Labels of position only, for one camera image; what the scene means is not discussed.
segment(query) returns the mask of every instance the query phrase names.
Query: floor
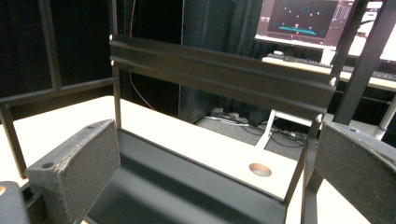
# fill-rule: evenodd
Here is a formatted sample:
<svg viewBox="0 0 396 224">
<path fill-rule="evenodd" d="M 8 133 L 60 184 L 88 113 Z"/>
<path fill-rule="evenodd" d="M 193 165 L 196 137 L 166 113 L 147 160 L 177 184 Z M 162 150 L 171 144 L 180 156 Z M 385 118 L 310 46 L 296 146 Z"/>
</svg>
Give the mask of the floor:
<svg viewBox="0 0 396 224">
<path fill-rule="evenodd" d="M 264 133 L 263 128 L 265 128 L 265 123 L 259 126 L 259 128 L 245 126 L 245 124 L 242 126 L 241 123 L 235 124 L 231 121 L 218 119 L 217 117 L 205 117 L 196 122 L 196 125 L 255 146 Z M 303 149 L 303 144 L 301 141 L 296 142 L 293 136 L 296 134 L 297 136 L 300 135 L 297 132 L 292 132 L 290 136 L 288 136 L 287 133 L 281 133 L 280 130 L 273 130 L 271 139 L 265 147 L 265 150 L 297 161 Z"/>
</svg>

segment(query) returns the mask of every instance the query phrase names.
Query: black fabric panel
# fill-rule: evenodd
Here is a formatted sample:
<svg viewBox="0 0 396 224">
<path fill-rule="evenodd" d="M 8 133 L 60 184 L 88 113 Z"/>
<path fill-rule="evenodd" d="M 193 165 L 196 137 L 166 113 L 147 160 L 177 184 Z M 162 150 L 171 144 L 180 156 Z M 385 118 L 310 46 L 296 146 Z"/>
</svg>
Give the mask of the black fabric panel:
<svg viewBox="0 0 396 224">
<path fill-rule="evenodd" d="M 262 0 L 236 1 L 228 38 L 227 52 L 260 59 L 272 51 L 272 45 L 254 39 L 262 10 Z M 253 126 L 268 120 L 270 109 L 249 105 L 233 99 L 221 98 L 219 105 L 225 111 L 238 112 Z"/>
<path fill-rule="evenodd" d="M 63 85 L 111 77 L 107 0 L 50 3 Z"/>
<path fill-rule="evenodd" d="M 371 223 L 396 221 L 394 147 L 329 123 L 318 143 L 317 170 Z"/>
<path fill-rule="evenodd" d="M 89 213 L 97 223 L 284 223 L 254 189 L 119 132 L 121 168 Z"/>
<path fill-rule="evenodd" d="M 50 88 L 37 1 L 0 1 L 0 98 Z"/>
</svg>

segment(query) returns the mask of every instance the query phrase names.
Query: black curtain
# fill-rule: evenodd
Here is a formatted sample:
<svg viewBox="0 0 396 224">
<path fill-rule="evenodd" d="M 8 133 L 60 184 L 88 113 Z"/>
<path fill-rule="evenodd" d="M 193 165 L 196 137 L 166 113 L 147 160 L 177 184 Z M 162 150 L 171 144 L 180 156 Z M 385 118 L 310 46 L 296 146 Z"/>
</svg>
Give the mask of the black curtain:
<svg viewBox="0 0 396 224">
<path fill-rule="evenodd" d="M 274 51 L 274 45 L 255 40 L 256 29 L 262 10 L 262 0 L 236 0 L 231 20 L 226 52 L 260 60 Z M 237 112 L 257 126 L 267 120 L 271 108 L 262 108 L 222 97 L 219 106 L 225 112 Z"/>
</svg>

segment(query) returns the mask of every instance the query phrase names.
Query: monitor screen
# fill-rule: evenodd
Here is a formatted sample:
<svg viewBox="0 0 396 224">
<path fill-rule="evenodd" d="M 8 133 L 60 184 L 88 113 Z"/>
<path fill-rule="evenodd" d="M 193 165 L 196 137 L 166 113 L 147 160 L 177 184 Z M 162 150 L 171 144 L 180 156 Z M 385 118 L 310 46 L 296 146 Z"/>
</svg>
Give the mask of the monitor screen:
<svg viewBox="0 0 396 224">
<path fill-rule="evenodd" d="M 263 0 L 256 39 L 336 49 L 352 0 Z"/>
<path fill-rule="evenodd" d="M 349 50 L 349 55 L 360 56 L 361 51 L 366 44 L 366 39 L 369 36 L 378 10 L 381 8 L 382 2 L 370 2 L 367 6 L 366 12 L 364 13 L 363 19 L 361 20 L 361 27 L 358 30 L 357 35 L 352 43 Z M 389 23 L 392 26 L 392 33 L 388 39 L 387 45 L 384 47 L 381 54 L 381 60 L 383 61 L 393 61 L 396 62 L 396 54 L 394 50 L 396 49 L 396 24 Z"/>
</svg>

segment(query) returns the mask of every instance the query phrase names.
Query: desk surface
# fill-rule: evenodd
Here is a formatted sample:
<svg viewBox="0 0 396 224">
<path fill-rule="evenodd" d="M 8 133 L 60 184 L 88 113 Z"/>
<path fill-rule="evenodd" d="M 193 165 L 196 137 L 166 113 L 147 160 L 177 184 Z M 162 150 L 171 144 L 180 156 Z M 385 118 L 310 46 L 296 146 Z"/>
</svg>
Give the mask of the desk surface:
<svg viewBox="0 0 396 224">
<path fill-rule="evenodd" d="M 272 64 L 277 64 L 277 65 L 282 65 L 282 66 L 287 66 L 291 68 L 296 68 L 296 69 L 301 69 L 305 71 L 313 71 L 313 72 L 318 72 L 324 75 L 329 75 L 331 72 L 330 68 L 324 68 L 324 67 L 318 67 L 310 64 L 304 64 L 304 63 L 290 63 L 290 62 L 284 62 L 283 60 L 275 59 L 275 58 L 262 58 L 262 61 L 264 63 L 272 63 Z M 348 72 L 341 72 L 341 80 L 348 82 L 350 79 L 351 74 Z M 369 87 L 385 90 L 385 91 L 396 91 L 396 82 L 394 81 L 388 81 L 376 77 L 371 77 L 370 82 L 369 82 Z"/>
<path fill-rule="evenodd" d="M 114 118 L 113 104 L 113 97 L 103 97 L 15 121 L 27 165 L 39 160 L 87 124 Z M 284 197 L 295 161 L 139 105 L 121 101 L 121 111 L 123 129 L 277 197 Z M 3 127 L 0 127 L 0 155 L 0 180 L 12 180 L 22 185 L 24 181 L 19 179 Z M 267 165 L 273 174 L 270 177 L 254 175 L 248 169 L 252 162 Z M 299 223 L 301 187 L 300 181 L 291 200 L 287 223 Z M 326 181 L 320 188 L 318 199 L 319 223 L 340 223 L 346 217 L 350 218 L 349 223 L 367 223 Z"/>
</svg>

